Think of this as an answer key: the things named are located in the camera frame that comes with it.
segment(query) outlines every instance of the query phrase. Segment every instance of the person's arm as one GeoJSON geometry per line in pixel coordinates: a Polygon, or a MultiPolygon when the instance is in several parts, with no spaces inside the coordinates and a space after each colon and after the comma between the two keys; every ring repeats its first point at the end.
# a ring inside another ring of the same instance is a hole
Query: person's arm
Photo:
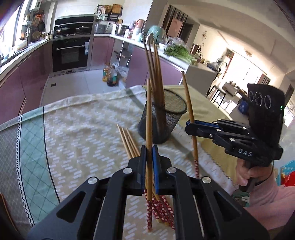
{"type": "Polygon", "coordinates": [[[240,185],[247,185],[250,177],[263,181],[250,193],[250,207],[245,209],[268,230],[284,226],[295,210],[295,187],[277,186],[272,166],[247,169],[238,159],[236,170],[240,185]]]}

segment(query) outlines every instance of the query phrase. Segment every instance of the oven handle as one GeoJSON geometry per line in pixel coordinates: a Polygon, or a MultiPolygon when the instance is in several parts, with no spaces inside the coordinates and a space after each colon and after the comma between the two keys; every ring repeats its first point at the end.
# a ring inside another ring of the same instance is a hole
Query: oven handle
{"type": "Polygon", "coordinates": [[[57,48],[56,50],[63,50],[63,49],[68,49],[68,48],[84,48],[85,47],[85,45],[83,44],[83,45],[81,45],[81,46],[73,46],[73,47],[66,47],[66,48],[57,48]]]}

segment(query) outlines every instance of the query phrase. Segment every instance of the plastic bottle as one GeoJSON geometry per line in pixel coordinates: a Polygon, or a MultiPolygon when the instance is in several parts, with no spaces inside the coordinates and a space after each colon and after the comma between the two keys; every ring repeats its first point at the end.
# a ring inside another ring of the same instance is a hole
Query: plastic bottle
{"type": "Polygon", "coordinates": [[[117,70],[115,69],[115,66],[112,66],[109,78],[106,83],[110,87],[116,86],[116,84],[117,84],[117,70]]]}
{"type": "Polygon", "coordinates": [[[103,72],[102,72],[102,80],[103,80],[104,82],[106,82],[106,81],[108,80],[108,78],[109,78],[110,65],[111,65],[111,63],[108,63],[108,64],[105,66],[105,68],[104,68],[104,70],[103,70],[103,72]]]}

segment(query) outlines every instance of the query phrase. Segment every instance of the green vegetable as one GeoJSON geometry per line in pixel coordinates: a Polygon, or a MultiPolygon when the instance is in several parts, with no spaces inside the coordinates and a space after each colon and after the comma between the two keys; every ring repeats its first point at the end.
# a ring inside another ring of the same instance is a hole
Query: green vegetable
{"type": "Polygon", "coordinates": [[[176,57],[182,61],[191,64],[194,57],[189,54],[188,50],[182,45],[173,44],[164,50],[164,54],[176,57]]]}

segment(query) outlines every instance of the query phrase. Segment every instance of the patterned tablecloth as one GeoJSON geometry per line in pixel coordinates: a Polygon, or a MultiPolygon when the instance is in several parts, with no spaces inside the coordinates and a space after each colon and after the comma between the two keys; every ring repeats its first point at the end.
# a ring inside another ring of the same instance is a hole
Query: patterned tablecloth
{"type": "MultiPolygon", "coordinates": [[[[0,125],[0,192],[23,236],[87,178],[107,178],[127,166],[117,124],[130,130],[138,147],[145,144],[137,133],[145,101],[142,86],[74,96],[0,125]]],[[[191,137],[181,125],[158,148],[173,166],[194,176],[191,137]]],[[[198,148],[201,174],[232,193],[236,189],[232,180],[198,148]]],[[[175,239],[175,232],[153,221],[148,233],[144,196],[128,196],[123,236],[164,240],[175,239]]]]}

